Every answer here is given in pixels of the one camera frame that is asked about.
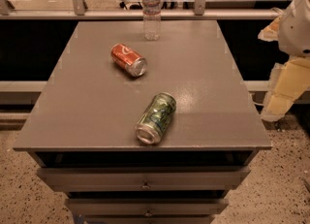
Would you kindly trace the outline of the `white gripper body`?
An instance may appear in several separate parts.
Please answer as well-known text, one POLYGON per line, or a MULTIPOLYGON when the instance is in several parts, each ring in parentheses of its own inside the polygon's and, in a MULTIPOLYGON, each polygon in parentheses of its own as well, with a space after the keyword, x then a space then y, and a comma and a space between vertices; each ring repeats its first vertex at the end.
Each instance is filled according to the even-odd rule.
POLYGON ((293 0, 282 14, 278 44, 288 55, 310 56, 310 0, 293 0))

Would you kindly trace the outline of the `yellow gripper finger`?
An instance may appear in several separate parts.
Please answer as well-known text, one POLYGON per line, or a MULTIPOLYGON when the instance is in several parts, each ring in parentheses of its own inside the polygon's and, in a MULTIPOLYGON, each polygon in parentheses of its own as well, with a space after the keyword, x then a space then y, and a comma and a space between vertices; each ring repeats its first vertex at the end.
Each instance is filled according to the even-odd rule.
POLYGON ((310 59, 291 56, 271 70, 261 118, 275 122, 285 116, 294 102, 310 87, 310 59))
POLYGON ((260 31, 258 38, 266 42, 277 41, 280 20, 281 17, 277 17, 270 22, 268 26, 260 31))

